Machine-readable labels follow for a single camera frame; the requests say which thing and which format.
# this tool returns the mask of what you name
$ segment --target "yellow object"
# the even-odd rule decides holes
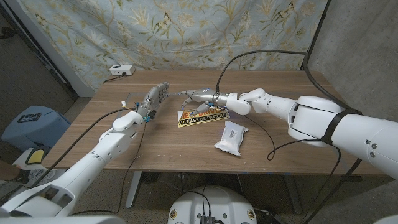
[[[44,155],[44,150],[39,149],[32,153],[27,163],[33,164],[33,163],[42,162],[43,155]]]
[[[181,118],[178,121],[178,127],[185,127],[194,124],[202,124],[211,121],[218,121],[221,119],[228,119],[229,113],[228,110],[220,110],[220,109],[209,109],[204,113],[198,113],[195,116],[190,116],[190,113],[194,110],[184,110],[182,111]]]

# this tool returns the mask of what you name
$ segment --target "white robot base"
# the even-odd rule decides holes
[[[193,189],[177,199],[170,209],[167,223],[257,224],[252,205],[240,194],[231,189],[215,185],[206,186],[204,192],[203,188]],[[200,195],[202,192],[209,200],[210,209],[207,200]]]

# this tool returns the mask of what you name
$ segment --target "power strip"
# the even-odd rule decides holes
[[[126,72],[126,75],[132,75],[135,70],[134,65],[112,65],[109,69],[112,75],[122,75],[123,72]]]

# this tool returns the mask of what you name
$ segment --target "plastic bag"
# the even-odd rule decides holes
[[[222,151],[234,154],[235,156],[241,156],[239,153],[239,146],[242,144],[243,133],[246,131],[248,131],[248,129],[244,126],[225,121],[225,128],[221,141],[214,146]]]

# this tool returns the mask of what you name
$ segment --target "wooden table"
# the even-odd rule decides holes
[[[220,71],[136,71],[125,77],[103,85],[86,108],[72,123],[43,161],[43,166],[51,166],[70,144],[95,120],[112,110],[121,107],[121,101],[131,93],[128,104],[141,102],[144,95],[156,84],[168,81],[169,92],[215,88]],[[321,73],[314,72],[316,80],[333,95],[341,98]],[[220,91],[243,93],[263,88],[269,94],[297,99],[302,95],[323,96],[309,82],[302,71],[294,72],[242,72],[228,71],[221,83]],[[244,134],[239,148],[241,156],[234,156],[214,147],[221,139],[224,122],[214,121],[178,128],[177,111],[181,109],[186,96],[170,96],[157,111],[155,120],[147,123],[142,145],[134,161],[132,170],[170,172],[225,172],[255,174],[329,174],[335,165],[337,153],[332,147],[319,148],[298,143],[276,152],[275,158],[268,161],[266,156],[272,150],[271,140],[252,121],[229,110],[230,121],[249,129]],[[199,103],[186,107],[195,108]],[[99,122],[69,154],[56,166],[58,169],[71,167],[98,143],[99,136],[108,130],[117,114]],[[287,134],[286,122],[269,114],[256,114],[248,117],[259,123],[272,136],[275,146],[292,141]],[[136,155],[142,130],[130,150],[110,162],[105,169],[127,169]],[[344,174],[356,158],[342,151],[342,161],[335,174]],[[379,175],[381,171],[367,162],[356,169],[357,175]]]

